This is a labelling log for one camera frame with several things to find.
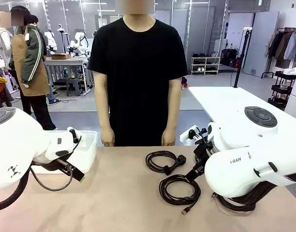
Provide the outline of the person's left hand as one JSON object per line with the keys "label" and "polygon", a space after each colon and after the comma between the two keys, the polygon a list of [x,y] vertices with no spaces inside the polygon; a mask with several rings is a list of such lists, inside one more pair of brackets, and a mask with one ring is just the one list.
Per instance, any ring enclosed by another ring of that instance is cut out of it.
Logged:
{"label": "person's left hand", "polygon": [[162,134],[162,146],[174,146],[176,143],[176,128],[166,128]]}

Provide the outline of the person's right hand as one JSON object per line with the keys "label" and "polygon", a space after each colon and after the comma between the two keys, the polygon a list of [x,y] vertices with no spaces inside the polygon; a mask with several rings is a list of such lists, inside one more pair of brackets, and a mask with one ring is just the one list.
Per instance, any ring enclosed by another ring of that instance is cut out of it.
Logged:
{"label": "person's right hand", "polygon": [[115,145],[115,134],[109,128],[101,128],[101,141],[105,147],[113,147]]}

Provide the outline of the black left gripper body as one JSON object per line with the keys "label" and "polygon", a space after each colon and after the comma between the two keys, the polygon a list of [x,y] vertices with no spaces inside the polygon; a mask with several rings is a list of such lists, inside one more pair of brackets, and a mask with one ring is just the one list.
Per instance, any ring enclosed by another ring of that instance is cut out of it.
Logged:
{"label": "black left gripper body", "polygon": [[73,172],[71,164],[63,159],[55,159],[47,164],[33,161],[32,165],[42,166],[43,168],[45,168],[48,171],[60,170],[63,173],[72,173]]}

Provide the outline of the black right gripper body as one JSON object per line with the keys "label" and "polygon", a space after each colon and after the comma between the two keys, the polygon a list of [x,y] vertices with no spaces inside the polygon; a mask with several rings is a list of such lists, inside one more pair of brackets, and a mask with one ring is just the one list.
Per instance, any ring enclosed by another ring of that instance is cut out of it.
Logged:
{"label": "black right gripper body", "polygon": [[205,168],[205,164],[212,154],[211,150],[212,150],[211,142],[206,143],[204,141],[200,141],[197,148],[193,151],[195,161],[197,164],[199,164],[200,167],[202,167],[202,169]]}

